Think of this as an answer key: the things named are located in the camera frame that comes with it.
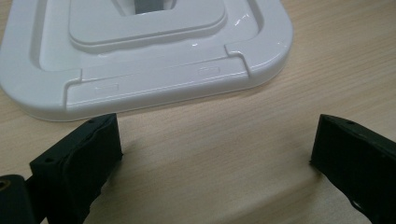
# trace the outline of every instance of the wood grain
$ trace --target wood grain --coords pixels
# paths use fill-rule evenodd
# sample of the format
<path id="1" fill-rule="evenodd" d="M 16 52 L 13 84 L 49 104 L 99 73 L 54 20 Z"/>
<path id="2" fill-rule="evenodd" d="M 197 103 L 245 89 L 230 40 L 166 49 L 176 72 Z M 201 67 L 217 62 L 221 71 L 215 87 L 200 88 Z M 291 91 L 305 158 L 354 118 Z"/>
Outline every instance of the wood grain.
<path id="1" fill-rule="evenodd" d="M 370 223 L 308 162 L 321 113 L 396 140 L 396 2 L 282 3 L 295 37 L 271 82 L 119 114 L 123 162 L 87 224 Z M 28 177 L 82 122 L 33 119 L 3 92 L 0 113 L 0 175 Z"/>

